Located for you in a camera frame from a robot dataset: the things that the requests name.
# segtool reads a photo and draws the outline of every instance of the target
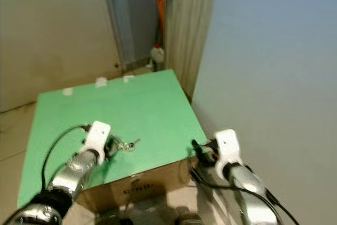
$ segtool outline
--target beige wall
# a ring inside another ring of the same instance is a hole
[[[105,0],[1,0],[1,111],[117,76],[117,62]]]

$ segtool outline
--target green tabletop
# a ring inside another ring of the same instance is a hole
[[[204,132],[172,70],[62,90],[38,97],[22,173],[18,207],[41,189],[41,168],[54,140],[68,128],[101,121],[125,142],[141,139],[134,152],[119,151],[110,163],[97,168],[87,188],[118,180],[186,157],[191,140],[203,143]],[[82,146],[86,133],[74,130],[54,149],[46,168],[53,172]]]

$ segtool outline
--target tiled floor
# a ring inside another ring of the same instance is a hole
[[[140,75],[149,72],[151,70],[142,67],[125,73],[125,75]],[[16,209],[21,172],[35,106],[36,104],[33,103],[0,115],[0,223],[3,223],[6,217]],[[195,204],[193,204],[195,202],[195,191],[195,189],[187,189],[184,192],[182,190],[172,192],[167,196],[167,204],[178,207],[186,203],[185,199],[193,200],[189,207],[193,211],[196,209]],[[205,213],[204,216],[203,219],[212,217],[214,221],[207,224],[222,224],[222,222],[219,222],[219,218],[216,218],[217,222],[214,220],[214,215],[209,216]],[[94,224],[94,214],[75,204],[68,212],[63,224]]]

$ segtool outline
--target white curtain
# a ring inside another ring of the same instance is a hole
[[[166,0],[165,68],[191,98],[214,0]]]

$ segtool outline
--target orange object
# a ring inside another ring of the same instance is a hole
[[[157,0],[157,6],[158,6],[160,24],[162,28],[162,35],[164,38],[164,35],[165,35],[165,2],[164,0]]]

